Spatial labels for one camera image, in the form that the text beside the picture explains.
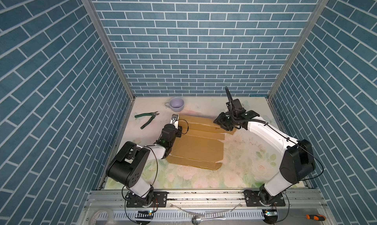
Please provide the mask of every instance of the spoon handle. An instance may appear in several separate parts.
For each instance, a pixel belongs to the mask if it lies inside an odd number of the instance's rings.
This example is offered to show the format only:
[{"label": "spoon handle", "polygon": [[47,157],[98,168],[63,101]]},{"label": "spoon handle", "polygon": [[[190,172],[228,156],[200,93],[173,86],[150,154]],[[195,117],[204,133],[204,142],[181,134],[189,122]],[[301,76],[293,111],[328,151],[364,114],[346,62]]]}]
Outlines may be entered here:
[{"label": "spoon handle", "polygon": [[214,217],[214,218],[206,218],[206,219],[202,219],[202,221],[204,220],[225,220],[227,218],[225,218],[225,216],[219,216],[219,217]]}]

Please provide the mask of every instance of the screwdriver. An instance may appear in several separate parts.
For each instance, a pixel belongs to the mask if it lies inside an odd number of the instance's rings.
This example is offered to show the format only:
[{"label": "screwdriver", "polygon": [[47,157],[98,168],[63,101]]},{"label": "screwdriver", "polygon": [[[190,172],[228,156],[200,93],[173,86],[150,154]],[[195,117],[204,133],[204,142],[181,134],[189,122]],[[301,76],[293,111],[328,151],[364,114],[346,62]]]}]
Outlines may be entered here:
[{"label": "screwdriver", "polygon": [[319,214],[307,214],[306,216],[297,216],[297,215],[292,215],[293,217],[305,217],[307,219],[313,219],[313,220],[317,220],[317,221],[325,221],[326,220],[326,217],[323,216],[323,215],[319,215]]}]

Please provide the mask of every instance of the cup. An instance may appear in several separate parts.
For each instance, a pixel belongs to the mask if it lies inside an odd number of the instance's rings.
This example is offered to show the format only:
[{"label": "cup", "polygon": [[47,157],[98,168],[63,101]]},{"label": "cup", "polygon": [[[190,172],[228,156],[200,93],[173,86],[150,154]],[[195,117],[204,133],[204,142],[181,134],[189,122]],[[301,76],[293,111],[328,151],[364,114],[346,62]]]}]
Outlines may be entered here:
[{"label": "cup", "polygon": [[173,97],[169,102],[165,103],[165,106],[174,112],[180,112],[185,107],[185,101],[180,97]]}]

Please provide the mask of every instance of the black mounting plate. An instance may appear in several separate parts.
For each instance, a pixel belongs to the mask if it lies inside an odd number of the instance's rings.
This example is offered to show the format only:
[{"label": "black mounting plate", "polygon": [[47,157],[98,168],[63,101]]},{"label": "black mounting plate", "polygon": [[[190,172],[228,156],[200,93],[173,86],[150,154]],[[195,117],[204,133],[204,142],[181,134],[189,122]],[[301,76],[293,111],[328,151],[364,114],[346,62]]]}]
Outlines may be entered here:
[{"label": "black mounting plate", "polygon": [[[268,206],[268,207],[270,207],[271,205],[264,205],[260,202],[258,193],[259,193],[259,191],[253,191],[253,190],[244,190],[243,191],[243,194],[245,195],[246,206],[247,207],[256,207],[256,206]],[[285,201],[284,201],[282,193],[279,193],[279,194],[276,195],[275,206],[276,207],[284,207],[285,206]]]},{"label": "black mounting plate", "polygon": [[[138,197],[132,196],[130,194],[130,196],[127,200],[126,207],[127,208],[145,208],[141,204],[138,203],[137,198]],[[154,200],[155,203],[156,203],[155,198],[157,199],[159,208],[165,208],[166,207],[167,191],[154,191],[152,200]]]}]

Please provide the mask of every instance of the floral tabletop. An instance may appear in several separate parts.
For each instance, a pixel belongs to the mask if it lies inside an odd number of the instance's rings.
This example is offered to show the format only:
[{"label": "floral tabletop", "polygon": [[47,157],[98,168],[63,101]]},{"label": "floral tabletop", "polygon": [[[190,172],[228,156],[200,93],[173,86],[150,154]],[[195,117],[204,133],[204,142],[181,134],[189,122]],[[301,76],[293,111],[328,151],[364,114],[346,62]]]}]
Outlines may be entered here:
[{"label": "floral tabletop", "polygon": [[[159,138],[163,126],[168,124],[172,117],[173,112],[165,107],[169,99],[168,97],[136,98],[119,149],[126,141],[141,146],[153,144]],[[215,119],[221,112],[227,111],[226,97],[184,97],[183,99],[185,108],[180,112],[182,115]],[[268,123],[277,127],[265,98],[239,97],[238,99],[246,110],[254,110]],[[147,127],[140,129],[150,117],[135,118],[134,116],[155,111],[160,114]],[[154,188],[260,187],[279,171],[282,156],[257,135],[240,129],[234,135],[227,134],[223,142],[224,159],[221,161],[223,165],[218,170],[205,170],[170,164],[165,159],[158,160],[158,175]],[[154,160],[147,162],[142,177],[151,184],[155,174],[156,162]],[[105,190],[122,189],[122,187],[123,184],[109,178]]]}]

